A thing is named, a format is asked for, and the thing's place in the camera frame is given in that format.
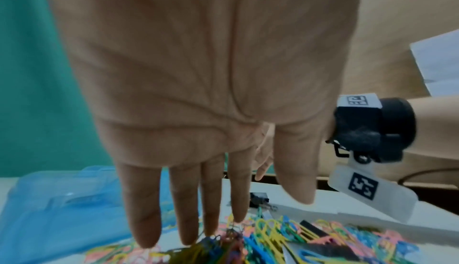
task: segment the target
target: forearm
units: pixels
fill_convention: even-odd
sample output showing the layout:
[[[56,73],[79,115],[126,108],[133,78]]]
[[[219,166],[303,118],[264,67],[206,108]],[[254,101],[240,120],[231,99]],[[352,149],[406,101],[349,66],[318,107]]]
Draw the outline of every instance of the forearm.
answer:
[[[459,159],[459,96],[411,99],[416,137],[410,153]]]

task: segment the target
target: pile of paper clips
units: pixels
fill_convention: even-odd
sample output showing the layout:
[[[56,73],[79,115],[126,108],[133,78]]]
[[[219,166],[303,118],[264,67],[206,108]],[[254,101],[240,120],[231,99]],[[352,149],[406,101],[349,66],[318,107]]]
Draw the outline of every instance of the pile of paper clips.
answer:
[[[395,231],[267,215],[259,209],[240,225],[230,216],[219,235],[156,256],[168,256],[170,264],[414,264],[409,259],[420,257],[419,248]]]

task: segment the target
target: white table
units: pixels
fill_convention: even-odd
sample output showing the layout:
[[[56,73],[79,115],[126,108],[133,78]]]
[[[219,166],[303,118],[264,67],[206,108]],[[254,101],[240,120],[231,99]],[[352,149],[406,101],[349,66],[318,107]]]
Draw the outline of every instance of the white table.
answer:
[[[14,186],[17,179],[14,178],[0,178],[0,207],[6,201],[6,196],[9,189]],[[278,185],[270,185],[263,183],[251,184],[252,192],[266,192],[270,199],[270,203],[279,205],[282,207],[295,208],[302,211],[319,212],[325,213],[328,216],[334,215],[339,216],[339,213],[355,215],[356,217],[371,217],[377,220],[386,220],[388,222],[395,222],[388,216],[358,202],[357,200],[350,198],[342,193],[333,191],[318,190],[316,193],[315,203],[312,205],[303,205],[293,200],[287,195],[284,190]],[[231,213],[228,202],[230,201],[230,182],[227,179],[223,179],[223,190],[222,190],[222,202],[221,202],[221,220],[224,220],[224,216]],[[425,202],[419,202],[415,208],[413,217],[408,222],[410,226],[420,226],[433,229],[442,229],[449,231],[459,232],[459,216],[449,213],[443,209],[437,208],[431,204]],[[171,232],[164,237],[161,237],[160,244],[162,246],[173,245],[178,246],[179,243],[175,243],[178,239],[177,233]],[[431,244],[422,244],[423,253],[431,261],[427,263],[453,263],[452,259],[459,259],[459,248],[437,246]],[[84,256],[73,255],[65,259],[50,262],[52,264],[81,264]]]

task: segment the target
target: black cable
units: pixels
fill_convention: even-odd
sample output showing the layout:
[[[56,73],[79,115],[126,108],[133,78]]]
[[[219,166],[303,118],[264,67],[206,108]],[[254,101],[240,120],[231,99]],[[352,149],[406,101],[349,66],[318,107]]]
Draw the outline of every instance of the black cable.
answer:
[[[421,176],[421,175],[424,175],[424,174],[435,173],[435,172],[449,172],[449,171],[459,171],[459,167],[431,169],[431,170],[424,170],[424,171],[415,172],[415,173],[408,174],[407,176],[404,176],[404,177],[400,178],[397,181],[397,184],[402,186],[405,183],[405,181],[407,181],[407,180],[409,180],[409,179],[411,179],[411,178],[413,178],[415,176]]]

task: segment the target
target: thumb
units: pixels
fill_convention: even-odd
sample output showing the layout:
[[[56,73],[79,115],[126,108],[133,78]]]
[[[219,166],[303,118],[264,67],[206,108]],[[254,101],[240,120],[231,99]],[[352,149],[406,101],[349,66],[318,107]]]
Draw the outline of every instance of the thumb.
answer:
[[[320,143],[327,126],[314,118],[288,125],[276,125],[274,171],[284,190],[301,203],[314,202]]]

